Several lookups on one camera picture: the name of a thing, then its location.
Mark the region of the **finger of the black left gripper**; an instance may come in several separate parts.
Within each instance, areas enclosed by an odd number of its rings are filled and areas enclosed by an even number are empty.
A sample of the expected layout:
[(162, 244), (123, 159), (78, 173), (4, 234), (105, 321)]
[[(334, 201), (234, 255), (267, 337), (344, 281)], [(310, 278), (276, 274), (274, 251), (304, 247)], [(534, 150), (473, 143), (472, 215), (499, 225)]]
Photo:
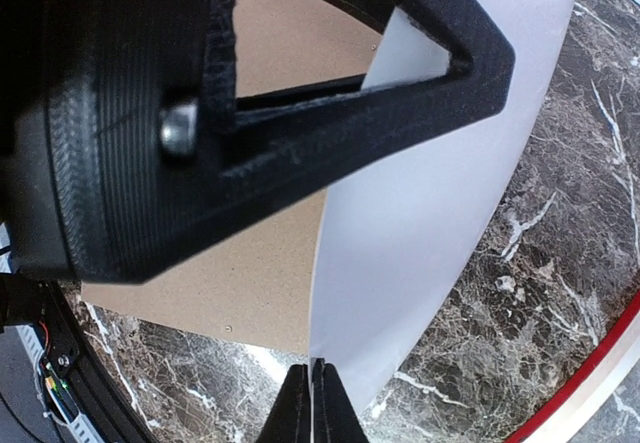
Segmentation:
[[(349, 0), (351, 4), (375, 0)], [(515, 53), (477, 0), (385, 0), (449, 52), (443, 75), (317, 96), (236, 96), (235, 0), (210, 0), (199, 146), (219, 165), (199, 233), (220, 242), (356, 170), (499, 114)]]

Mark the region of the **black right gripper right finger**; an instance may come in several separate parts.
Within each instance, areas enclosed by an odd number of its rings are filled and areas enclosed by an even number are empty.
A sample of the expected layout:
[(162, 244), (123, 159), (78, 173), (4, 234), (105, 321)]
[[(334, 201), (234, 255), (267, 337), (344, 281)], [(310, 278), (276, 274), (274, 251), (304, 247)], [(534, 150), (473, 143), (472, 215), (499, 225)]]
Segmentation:
[(312, 367), (311, 406), (315, 443), (368, 443), (336, 367), (324, 359)]

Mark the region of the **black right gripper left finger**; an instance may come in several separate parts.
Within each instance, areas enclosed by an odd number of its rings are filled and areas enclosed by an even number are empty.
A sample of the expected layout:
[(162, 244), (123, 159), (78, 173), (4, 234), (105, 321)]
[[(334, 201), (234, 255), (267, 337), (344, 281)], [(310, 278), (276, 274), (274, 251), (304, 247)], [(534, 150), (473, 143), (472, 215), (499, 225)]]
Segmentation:
[(311, 398), (306, 365), (289, 368), (257, 442), (311, 442)]

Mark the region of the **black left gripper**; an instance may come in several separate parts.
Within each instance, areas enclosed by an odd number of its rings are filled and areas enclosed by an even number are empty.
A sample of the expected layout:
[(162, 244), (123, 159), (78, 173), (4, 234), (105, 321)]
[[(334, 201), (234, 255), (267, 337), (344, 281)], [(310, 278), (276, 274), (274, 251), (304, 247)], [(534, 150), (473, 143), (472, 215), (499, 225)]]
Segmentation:
[(228, 238), (235, 0), (1, 0), (3, 210), (34, 279), (142, 282)]

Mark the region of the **brown cardboard backing board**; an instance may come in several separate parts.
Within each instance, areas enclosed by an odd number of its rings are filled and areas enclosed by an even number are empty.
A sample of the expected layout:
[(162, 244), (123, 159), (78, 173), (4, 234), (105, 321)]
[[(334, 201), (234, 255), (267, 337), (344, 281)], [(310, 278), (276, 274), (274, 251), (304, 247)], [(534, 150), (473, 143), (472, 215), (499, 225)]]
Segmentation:
[[(322, 0), (237, 0), (238, 83), (253, 96), (366, 72), (378, 32)], [(303, 353), (318, 192), (142, 285), (86, 284), (85, 302), (188, 332)]]

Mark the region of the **canyon photo print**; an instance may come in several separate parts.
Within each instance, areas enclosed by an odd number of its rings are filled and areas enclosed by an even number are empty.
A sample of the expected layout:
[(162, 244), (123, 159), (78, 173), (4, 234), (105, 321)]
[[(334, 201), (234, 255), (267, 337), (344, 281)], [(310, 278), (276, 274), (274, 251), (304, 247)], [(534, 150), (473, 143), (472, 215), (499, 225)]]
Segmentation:
[(357, 412), (442, 306), (517, 166), (574, 0), (478, 0), (512, 43), (504, 110), (333, 184), (320, 227), (309, 353), (333, 364)]

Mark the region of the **red wooden picture frame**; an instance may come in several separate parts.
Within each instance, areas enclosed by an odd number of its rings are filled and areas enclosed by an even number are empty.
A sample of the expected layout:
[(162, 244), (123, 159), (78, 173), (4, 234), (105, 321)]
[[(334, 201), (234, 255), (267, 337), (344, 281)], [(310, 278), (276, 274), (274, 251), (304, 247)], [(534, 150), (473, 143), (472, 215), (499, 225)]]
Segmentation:
[(507, 439), (567, 442), (599, 410), (639, 361), (639, 296), (574, 375)]

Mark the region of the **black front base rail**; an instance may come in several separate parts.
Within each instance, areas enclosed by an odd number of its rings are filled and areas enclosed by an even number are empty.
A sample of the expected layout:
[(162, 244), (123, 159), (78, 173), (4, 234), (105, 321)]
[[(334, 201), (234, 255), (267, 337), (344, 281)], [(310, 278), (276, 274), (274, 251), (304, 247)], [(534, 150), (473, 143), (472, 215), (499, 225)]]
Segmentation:
[(59, 285), (43, 283), (45, 361), (59, 378), (65, 407), (79, 410), (104, 442), (153, 442), (81, 330)]

